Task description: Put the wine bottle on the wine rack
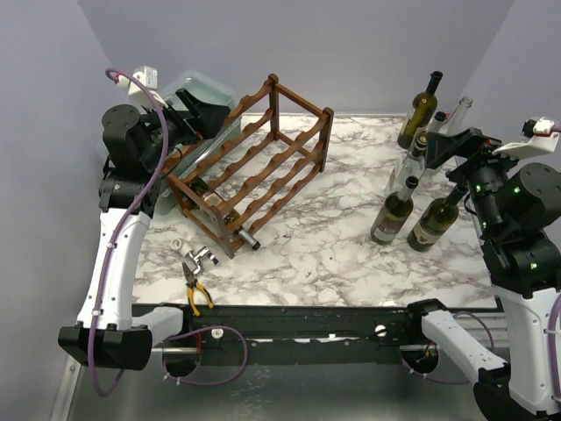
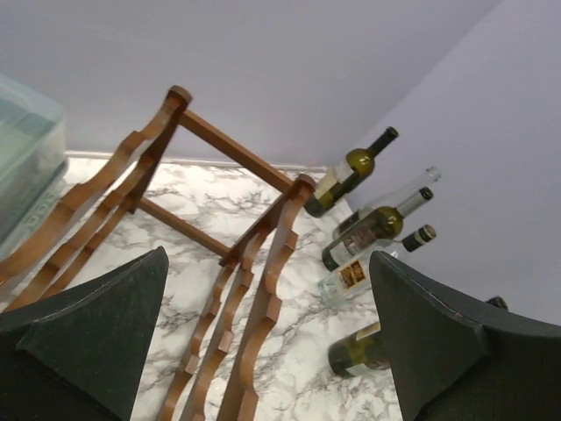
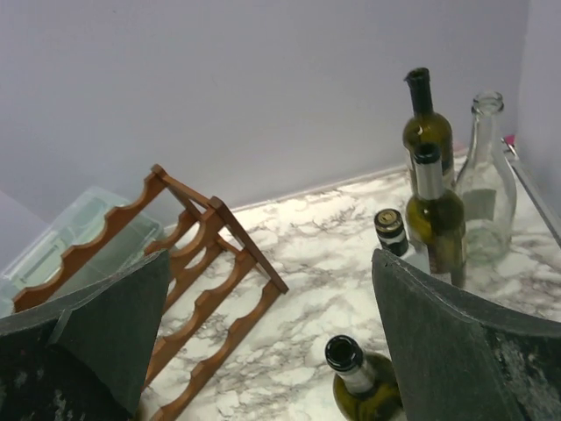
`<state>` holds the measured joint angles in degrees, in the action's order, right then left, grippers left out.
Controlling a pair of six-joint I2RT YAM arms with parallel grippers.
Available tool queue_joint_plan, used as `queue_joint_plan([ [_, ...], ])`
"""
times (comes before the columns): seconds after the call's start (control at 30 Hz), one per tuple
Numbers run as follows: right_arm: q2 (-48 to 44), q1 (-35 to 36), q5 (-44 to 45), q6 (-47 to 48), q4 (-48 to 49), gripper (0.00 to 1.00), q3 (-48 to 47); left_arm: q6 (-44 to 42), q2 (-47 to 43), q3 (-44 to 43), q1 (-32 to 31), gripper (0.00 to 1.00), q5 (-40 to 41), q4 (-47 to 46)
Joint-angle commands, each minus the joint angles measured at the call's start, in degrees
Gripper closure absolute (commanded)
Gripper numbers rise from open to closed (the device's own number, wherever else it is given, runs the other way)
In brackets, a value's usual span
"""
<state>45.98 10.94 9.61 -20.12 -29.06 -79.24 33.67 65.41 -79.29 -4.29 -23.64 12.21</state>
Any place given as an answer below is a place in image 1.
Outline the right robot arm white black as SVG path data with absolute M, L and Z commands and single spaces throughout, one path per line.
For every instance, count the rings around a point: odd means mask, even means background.
M 545 233 L 560 216 L 560 174 L 538 162 L 554 152 L 560 130 L 539 118 L 523 134 L 509 144 L 476 128 L 427 136 L 429 168 L 463 160 L 447 177 L 469 190 L 506 319 L 508 358 L 482 346 L 436 299 L 408 305 L 403 322 L 409 341 L 436 343 L 461 369 L 489 420 L 560 417 L 560 252 Z

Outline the clear square glass bottle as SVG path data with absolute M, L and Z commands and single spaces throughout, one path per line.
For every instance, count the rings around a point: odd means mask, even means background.
M 387 198 L 394 192 L 399 191 L 408 177 L 414 176 L 420 179 L 423 176 L 426 166 L 425 154 L 427 147 L 427 139 L 425 135 L 421 135 L 414 142 L 410 151 L 407 151 L 401 157 L 397 158 L 391 175 L 384 189 L 384 198 Z

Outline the green bottle grey label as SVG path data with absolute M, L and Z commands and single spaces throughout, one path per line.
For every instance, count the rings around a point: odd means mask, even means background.
M 418 183 L 416 176 L 409 176 L 399 191 L 385 199 L 370 230 L 372 241 L 386 245 L 395 239 L 414 208 L 412 195 Z

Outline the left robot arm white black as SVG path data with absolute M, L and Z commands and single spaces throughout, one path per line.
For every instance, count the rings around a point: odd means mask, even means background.
M 155 111 L 130 104 L 102 117 L 108 157 L 100 183 L 100 241 L 89 290 L 75 323 L 60 328 L 59 346 L 83 366 L 143 369 L 153 346 L 167 338 L 187 345 L 193 323 L 181 310 L 160 307 L 135 318 L 132 286 L 141 245 L 160 192 L 160 157 L 178 145 L 195 145 L 221 131 L 230 107 L 205 103 L 177 90 L 163 109 L 167 132 Z

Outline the green bottle cream label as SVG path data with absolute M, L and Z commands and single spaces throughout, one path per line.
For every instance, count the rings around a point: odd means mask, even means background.
M 411 248 L 424 252 L 433 247 L 458 218 L 458 203 L 468 188 L 458 183 L 450 194 L 433 200 L 407 236 Z

